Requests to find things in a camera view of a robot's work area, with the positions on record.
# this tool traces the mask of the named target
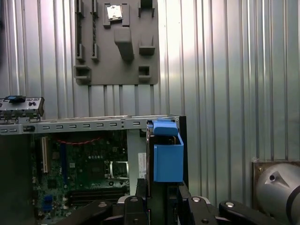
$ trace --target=green circuit board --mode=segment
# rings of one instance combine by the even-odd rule
[[[46,151],[40,144],[42,139]],[[47,170],[43,167],[45,155]],[[83,201],[70,201],[72,191],[84,193],[113,188],[129,192],[126,131],[35,137],[31,162],[32,204],[38,224],[55,224],[84,206]]]

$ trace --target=white label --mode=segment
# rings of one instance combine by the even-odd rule
[[[147,160],[146,153],[138,153],[139,157],[139,177],[146,178]]]

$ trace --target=chip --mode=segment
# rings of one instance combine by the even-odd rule
[[[54,179],[48,179],[48,189],[55,189],[57,187],[57,182]]]
[[[88,175],[91,181],[103,179],[105,177],[104,173],[104,162],[101,160],[90,161],[88,163]]]

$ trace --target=screw hole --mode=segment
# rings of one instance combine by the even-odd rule
[[[201,222],[202,222],[203,224],[208,224],[208,223],[209,223],[209,221],[208,221],[207,219],[203,219],[203,220],[201,220]]]
[[[270,176],[270,180],[271,180],[271,181],[274,181],[274,180],[275,180],[274,175],[271,175],[271,176]]]

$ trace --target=gray 3d printed holder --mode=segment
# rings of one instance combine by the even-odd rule
[[[79,85],[156,84],[157,0],[75,0]]]

